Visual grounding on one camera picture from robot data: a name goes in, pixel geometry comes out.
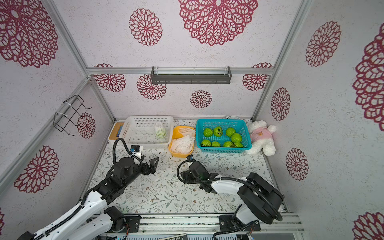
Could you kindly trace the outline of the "white foam net sleeve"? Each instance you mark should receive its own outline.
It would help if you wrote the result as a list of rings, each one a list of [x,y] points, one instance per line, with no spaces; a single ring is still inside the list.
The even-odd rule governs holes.
[[[159,139],[163,139],[167,136],[168,133],[166,128],[163,126],[163,123],[161,122],[156,123],[155,134],[156,134],[156,137]]]

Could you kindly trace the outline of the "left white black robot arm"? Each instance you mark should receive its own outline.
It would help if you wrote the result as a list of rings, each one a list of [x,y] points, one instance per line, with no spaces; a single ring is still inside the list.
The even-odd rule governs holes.
[[[102,210],[116,198],[122,195],[125,188],[139,175],[154,174],[159,158],[144,163],[141,156],[141,147],[128,148],[122,138],[115,140],[113,145],[113,166],[106,178],[92,189],[87,190],[82,200],[71,210],[36,233],[23,233],[20,240],[63,240],[69,236],[87,218]]]

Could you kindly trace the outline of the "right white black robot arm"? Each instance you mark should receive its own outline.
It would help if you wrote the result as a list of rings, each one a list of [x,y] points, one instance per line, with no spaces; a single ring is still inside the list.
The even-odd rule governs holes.
[[[243,201],[231,219],[235,229],[214,233],[215,240],[220,235],[234,234],[251,228],[257,221],[271,225],[275,220],[283,220],[279,208],[284,196],[256,173],[250,173],[244,178],[209,173],[201,162],[189,155],[178,165],[176,174],[184,184],[199,185],[200,189],[207,193],[237,195]]]

